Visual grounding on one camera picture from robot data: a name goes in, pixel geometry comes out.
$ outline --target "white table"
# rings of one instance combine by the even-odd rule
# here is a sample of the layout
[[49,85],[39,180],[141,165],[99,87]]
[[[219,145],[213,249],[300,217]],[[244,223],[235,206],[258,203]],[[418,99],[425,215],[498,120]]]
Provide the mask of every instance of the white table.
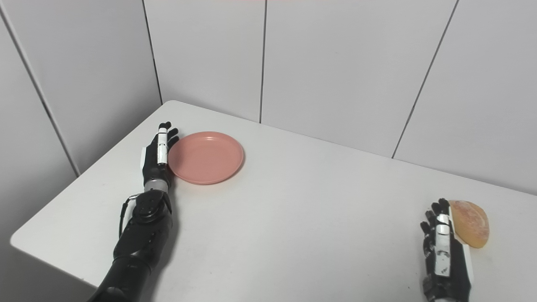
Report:
[[19,229],[13,246],[97,286],[112,263],[121,204],[143,188],[140,149],[167,120],[181,136],[227,133],[246,157],[220,184],[176,179],[180,230],[144,300],[423,301],[419,223],[440,197],[475,202],[489,216],[488,244],[471,250],[471,301],[534,296],[537,196],[175,101]]

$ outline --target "black cable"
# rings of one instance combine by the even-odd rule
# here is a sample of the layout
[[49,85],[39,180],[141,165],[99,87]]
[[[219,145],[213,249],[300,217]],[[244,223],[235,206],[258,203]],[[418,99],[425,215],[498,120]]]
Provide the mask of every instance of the black cable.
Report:
[[131,198],[127,198],[127,200],[123,203],[123,207],[121,208],[121,213],[119,214],[119,236],[121,237],[121,234],[123,234],[123,218],[125,217],[125,212],[127,211],[127,207],[129,206],[129,202],[131,201]]

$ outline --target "pink plate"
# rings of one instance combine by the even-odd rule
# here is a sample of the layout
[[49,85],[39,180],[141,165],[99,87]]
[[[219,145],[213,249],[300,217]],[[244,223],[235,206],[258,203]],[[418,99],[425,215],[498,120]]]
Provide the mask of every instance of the pink plate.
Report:
[[168,153],[175,175],[193,184],[225,181],[241,167],[241,144],[220,132],[198,132],[180,139]]

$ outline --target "bread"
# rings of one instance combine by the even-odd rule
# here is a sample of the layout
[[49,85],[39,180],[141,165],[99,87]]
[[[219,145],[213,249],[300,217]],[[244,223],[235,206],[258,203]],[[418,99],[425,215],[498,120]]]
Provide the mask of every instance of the bread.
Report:
[[482,248],[489,240],[489,219],[485,211],[474,203],[450,200],[455,232],[468,245]]

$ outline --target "robotic hand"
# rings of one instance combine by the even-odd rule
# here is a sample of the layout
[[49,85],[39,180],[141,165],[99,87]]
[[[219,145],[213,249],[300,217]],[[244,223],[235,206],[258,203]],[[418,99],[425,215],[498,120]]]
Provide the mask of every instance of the robotic hand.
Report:
[[454,236],[449,202],[438,200],[425,212],[428,223],[420,226],[425,233],[423,252],[427,276],[423,292],[429,302],[468,302],[472,282],[470,253]]
[[[179,137],[178,130],[170,128],[170,122],[160,124],[158,133],[145,149],[144,192],[130,196],[123,204],[114,261],[88,302],[139,301],[147,278],[159,262],[173,223],[168,197],[168,150]],[[132,200],[136,206],[123,230],[125,211]]]

